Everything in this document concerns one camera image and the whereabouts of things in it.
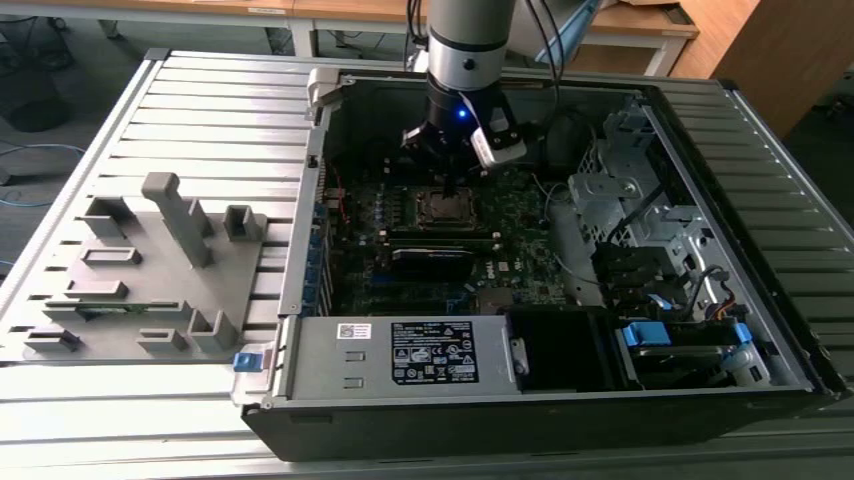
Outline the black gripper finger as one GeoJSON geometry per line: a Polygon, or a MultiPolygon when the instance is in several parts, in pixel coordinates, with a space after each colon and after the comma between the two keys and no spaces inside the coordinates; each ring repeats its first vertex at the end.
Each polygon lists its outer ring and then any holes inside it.
{"type": "Polygon", "coordinates": [[[453,157],[444,143],[445,138],[429,125],[421,125],[402,134],[402,149],[418,168],[442,187],[442,196],[454,195],[452,170],[453,157]]]}
{"type": "Polygon", "coordinates": [[[478,157],[473,149],[465,149],[450,156],[450,195],[466,186],[470,176],[478,172],[478,157]]]}

